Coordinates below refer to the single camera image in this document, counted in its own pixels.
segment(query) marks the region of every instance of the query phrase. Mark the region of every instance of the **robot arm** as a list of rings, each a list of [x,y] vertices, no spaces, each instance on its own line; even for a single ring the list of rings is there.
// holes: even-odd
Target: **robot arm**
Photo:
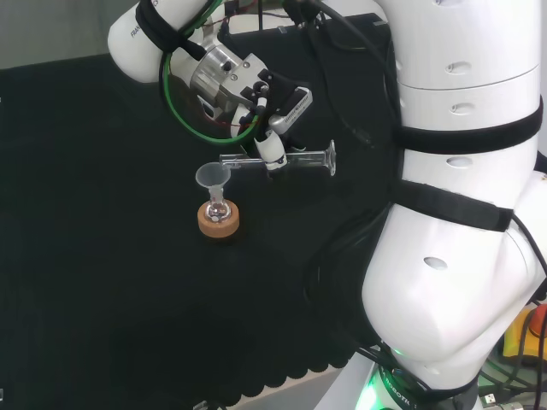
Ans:
[[[533,172],[538,137],[521,135],[529,130],[518,127],[539,111],[541,0],[376,3],[390,22],[397,60],[400,125],[407,130],[399,141],[402,181],[514,210],[547,254],[541,208],[547,180]],[[179,30],[205,2],[153,4]],[[190,40],[205,55],[196,60],[179,50],[172,71],[205,103],[234,112],[236,120],[266,108],[264,98],[276,86],[260,59],[242,60],[200,30]],[[156,81],[162,52],[137,24],[135,8],[112,26],[109,48],[127,75]],[[271,169],[286,163],[279,135],[311,103],[309,90],[298,92],[256,140]],[[362,303],[401,368],[433,390],[460,394],[544,275],[515,224],[481,229],[395,204],[368,267]],[[379,408],[415,408],[394,383],[383,372],[374,376]],[[462,409],[481,408],[475,399]]]
[[[208,4],[205,0],[154,0],[152,5],[178,31]],[[110,54],[129,77],[143,83],[156,82],[163,52],[138,24],[137,7],[110,28]],[[223,18],[223,7],[213,17]],[[171,58],[171,72],[197,93],[203,106],[215,113],[213,118],[229,114],[233,124],[247,126],[256,115],[267,117],[268,126],[261,125],[255,135],[256,149],[269,171],[286,165],[285,148],[291,148],[288,130],[311,104],[311,91],[276,78],[253,54],[244,60],[236,56],[217,39],[214,26],[195,30],[188,40],[203,50],[203,56],[196,58],[177,49]],[[243,127],[231,127],[230,137],[241,131]]]

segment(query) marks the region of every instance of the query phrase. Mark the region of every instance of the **green light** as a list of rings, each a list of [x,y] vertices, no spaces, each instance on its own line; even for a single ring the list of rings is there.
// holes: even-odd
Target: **green light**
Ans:
[[[372,380],[361,392],[359,401],[357,402],[356,410],[371,410],[376,404],[376,392]]]

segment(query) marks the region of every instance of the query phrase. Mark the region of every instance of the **black cable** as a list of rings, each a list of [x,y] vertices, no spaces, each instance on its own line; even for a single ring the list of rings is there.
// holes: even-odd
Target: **black cable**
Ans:
[[[321,17],[321,30],[325,34],[325,37],[328,39],[328,42],[333,48],[349,53],[362,53],[364,51],[367,51],[366,47],[351,47],[349,45],[339,43],[328,31],[328,27],[326,26],[325,13],[321,12],[319,13],[319,16]]]
[[[508,378],[511,377],[511,373],[508,372],[507,370],[503,369],[502,367],[498,366],[497,363],[495,363],[494,361],[492,361],[491,359],[486,359],[486,363],[488,363],[490,365],[490,367],[493,367],[494,370],[496,370],[498,373],[502,373],[502,375],[504,376],[507,376]],[[526,386],[526,387],[535,387],[532,383],[529,383],[527,382],[526,380],[523,380],[521,378],[517,378],[515,377],[514,378],[514,381],[516,383],[520,383],[522,384],[523,386]],[[496,384],[500,384],[502,383],[501,380],[496,380]]]
[[[494,378],[493,376],[491,376],[490,374],[484,372],[483,370],[481,370],[479,372],[479,375],[482,377],[482,378],[485,378],[486,380],[488,380],[490,383],[494,384],[495,386],[498,386],[501,381],[500,380],[497,380],[496,378]]]
[[[258,0],[258,30],[262,31],[264,29],[264,5],[262,3],[263,0]]]
[[[373,361],[374,363],[382,367],[385,367],[386,369],[392,370],[394,368],[394,364],[392,362],[390,362],[389,360],[386,360],[385,358],[380,358],[376,356],[375,354],[371,353],[369,350],[366,350],[365,348],[358,348],[357,353]]]
[[[263,11],[262,15],[271,15],[272,17],[279,17],[280,19],[290,19],[288,15],[277,15],[275,13],[270,13],[269,11]]]
[[[432,388],[429,387],[429,385],[427,385],[427,383],[424,382],[422,379],[418,378],[413,373],[407,372],[405,369],[401,368],[401,365],[399,364],[397,359],[393,357],[391,348],[387,344],[385,344],[384,341],[380,341],[379,349],[380,349],[380,352],[387,354],[391,358],[393,363],[395,363],[395,369],[398,370],[398,372],[400,372],[403,375],[403,378],[405,379],[407,383],[419,384],[420,387],[424,390],[429,390],[429,391],[432,390]]]
[[[539,260],[539,264],[543,268],[545,274],[547,274],[547,263],[545,258],[539,249],[538,244],[533,238],[532,233],[526,228],[526,225],[521,221],[521,219],[513,214],[513,221],[519,226],[522,233],[526,237],[527,241],[530,243],[534,254]],[[539,335],[539,360],[538,360],[538,382],[536,385],[536,401],[534,403],[534,410],[539,409],[539,403],[541,402],[541,393],[542,393],[542,378],[543,378],[543,367],[544,367],[544,347],[545,347],[545,329],[547,328],[547,315],[544,317],[543,324],[541,325],[541,333]]]
[[[541,333],[539,334],[538,384],[536,385],[536,401],[533,405],[534,410],[539,410],[539,405],[541,404],[541,386],[543,385],[544,376],[545,331],[547,331],[547,314],[544,316],[544,321],[541,325]]]
[[[159,86],[160,86],[160,97],[162,98],[162,103],[165,105],[165,108],[169,110],[168,100],[165,96],[165,89],[163,88],[164,72],[165,72],[165,61],[168,58],[168,53],[165,51],[162,53],[162,58],[160,59],[160,75],[159,75]]]
[[[385,61],[388,65],[388,67],[393,67],[390,64],[391,56],[393,56],[393,40],[390,37],[389,43],[387,47],[385,48]],[[390,114],[392,119],[394,119],[396,124],[401,124],[401,110],[399,106],[399,101],[396,96],[393,95],[393,93],[397,92],[397,89],[392,90],[391,89],[391,83],[388,83],[385,81],[385,73],[383,76],[384,81],[384,95],[385,99],[387,100],[388,106],[390,108]]]
[[[488,393],[485,393],[486,395],[492,393],[494,395],[496,395],[496,397],[498,397],[499,395],[501,395],[504,391],[507,391],[507,392],[510,392],[510,396],[507,397],[506,399],[504,400],[501,400],[499,399],[498,401],[504,401],[504,402],[507,402],[507,400],[510,400],[512,399],[513,397],[517,396],[517,395],[521,395],[523,393],[535,393],[537,391],[537,388],[538,386],[536,384],[532,385],[531,387],[518,387],[518,386],[514,386],[514,385],[510,385],[508,386],[507,388],[505,388],[504,390],[499,390],[498,386],[499,384],[501,383],[500,380],[497,380],[495,378],[492,378],[492,382],[494,383],[494,380],[496,381],[496,384],[494,386],[489,386],[489,387],[493,387],[495,388],[493,391],[489,391]],[[542,385],[541,385],[541,391],[542,392],[547,392],[547,380],[544,380],[542,382]]]
[[[363,238],[386,216],[391,210],[391,203],[387,204],[374,218],[365,226],[358,226],[355,232],[346,232],[344,237],[331,245],[332,252],[339,252],[342,249],[349,249],[357,246]]]
[[[351,132],[351,135],[353,135],[361,144],[365,146],[371,145],[370,137],[366,133],[359,132],[357,129],[355,129],[353,126],[350,125],[350,123],[345,119],[345,117],[338,111],[336,108],[336,105],[333,102],[332,99],[332,93],[331,93],[331,86],[330,81],[328,78],[328,75],[326,74],[325,65],[323,64],[323,61],[321,60],[321,54],[319,52],[319,47],[316,43],[316,29],[314,24],[308,24],[306,26],[306,33],[307,33],[307,39],[310,49],[310,54],[315,58],[317,61],[317,66],[319,67],[321,71],[321,80],[323,83],[323,87],[325,88],[325,95],[326,95],[326,102],[329,105],[329,108],[331,109],[332,113],[336,117],[336,119],[346,128],[348,131]]]
[[[524,233],[524,236],[526,237],[526,239],[530,243],[530,246],[532,247],[533,253],[536,254],[536,257],[538,258],[539,263],[541,264],[541,267],[544,270],[544,273],[547,274],[547,262],[545,262],[545,258],[541,254],[541,250],[539,250],[539,246],[534,240],[532,233],[528,231],[528,228],[526,228],[526,225],[524,225],[524,223],[515,214],[513,214],[513,221],[519,226],[522,233]]]
[[[505,380],[502,384],[499,385],[498,391],[507,389],[509,385],[515,380],[515,378],[518,376],[519,371],[522,368],[522,359],[524,357],[524,344],[526,341],[526,334],[528,333],[528,326],[530,325],[530,322],[532,321],[532,317],[534,315],[534,311],[530,311],[526,318],[524,319],[524,324],[522,325],[522,332],[521,332],[521,340],[519,342],[519,353],[516,356],[516,362],[515,367],[513,368],[513,371],[511,372],[509,378]]]
[[[392,82],[392,85],[397,86],[397,80],[389,67],[387,66],[387,63],[385,61],[385,58],[380,54],[378,49],[374,46],[374,44],[365,36],[357,27],[355,27],[353,24],[351,24],[345,17],[343,17],[338,11],[335,9],[327,6],[320,0],[308,0],[311,4],[313,4],[316,8],[318,8],[320,11],[331,17],[331,19],[338,21],[343,26],[345,26],[350,32],[352,32],[357,38],[359,38],[365,47],[367,47],[368,51],[372,56],[377,60],[377,62],[380,64],[382,69],[385,72],[386,77]]]

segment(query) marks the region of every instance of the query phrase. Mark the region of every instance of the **green cable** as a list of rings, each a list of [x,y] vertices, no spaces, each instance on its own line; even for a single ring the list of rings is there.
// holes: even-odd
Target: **green cable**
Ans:
[[[211,7],[209,7],[207,9],[207,11],[205,13],[203,13],[200,17],[197,18],[196,21],[194,21],[194,23],[188,27],[185,31],[184,31],[184,35],[185,36],[190,36],[191,33],[196,30],[197,28],[201,27],[203,24],[205,24],[205,21],[207,21],[207,19],[213,14],[213,12],[222,4],[224,0],[215,0],[213,2],[213,4],[211,4]]]
[[[168,106],[169,106],[169,109],[171,110],[171,112],[173,113],[174,117],[179,120],[180,124],[182,124],[182,126],[184,128],[186,128],[186,130],[188,130],[189,132],[191,132],[192,134],[194,134],[196,137],[198,138],[201,138],[205,141],[207,141],[208,143],[212,143],[212,144],[219,144],[219,145],[232,145],[232,144],[238,144],[242,139],[244,139],[245,137],[247,137],[255,128],[255,124],[256,122],[258,121],[258,116],[255,116],[255,118],[253,119],[253,123],[251,126],[249,126],[245,131],[243,131],[241,134],[239,134],[237,137],[235,138],[226,138],[226,139],[220,139],[220,138],[213,138],[213,137],[209,137],[205,134],[202,134],[200,131],[197,131],[195,130],[194,128],[192,128],[190,126],[190,124],[188,124],[180,115],[179,113],[177,112],[177,110],[175,109],[174,105],[173,105],[173,102],[171,101],[171,95],[169,93],[169,80],[168,80],[168,77],[169,77],[169,63],[171,62],[171,54],[168,54],[167,55],[167,59],[165,61],[165,66],[163,67],[163,90],[165,91],[165,99],[167,100],[167,103],[168,103]]]
[[[213,12],[223,3],[223,0],[215,0],[213,4],[211,4],[211,7],[208,8],[208,10],[203,13],[194,23],[188,27],[184,31],[184,35],[190,36],[194,30],[201,27],[207,19],[213,14]],[[167,100],[169,109],[171,110],[171,113],[173,113],[174,117],[182,124],[186,130],[194,134],[196,137],[201,138],[208,143],[211,144],[218,144],[218,145],[230,145],[230,144],[238,144],[242,139],[247,137],[255,128],[255,124],[252,124],[249,126],[245,131],[243,131],[241,134],[239,134],[235,138],[227,138],[227,139],[220,139],[220,138],[213,138],[209,137],[205,134],[202,134],[201,132],[195,130],[188,124],[177,112],[175,109],[173,102],[171,101],[171,95],[169,93],[169,65],[171,62],[171,54],[167,54],[167,58],[165,61],[165,66],[163,68],[163,90],[165,91],[165,99]],[[258,121],[258,116],[255,116],[253,119],[253,123],[256,123]]]

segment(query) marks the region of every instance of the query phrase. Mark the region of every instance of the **black strap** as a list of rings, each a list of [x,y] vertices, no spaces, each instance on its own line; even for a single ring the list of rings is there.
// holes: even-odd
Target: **black strap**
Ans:
[[[393,185],[391,197],[394,203],[420,214],[487,231],[507,231],[513,216],[513,209],[405,180]]]
[[[480,154],[522,144],[539,132],[544,102],[538,110],[511,124],[468,131],[428,131],[406,126],[394,131],[393,139],[402,148],[440,155]]]
[[[198,44],[189,41],[182,32],[177,32],[157,12],[151,0],[140,0],[135,10],[135,18],[146,37],[154,45],[167,53],[172,53],[179,47],[185,50],[193,59],[201,60],[207,51]]]

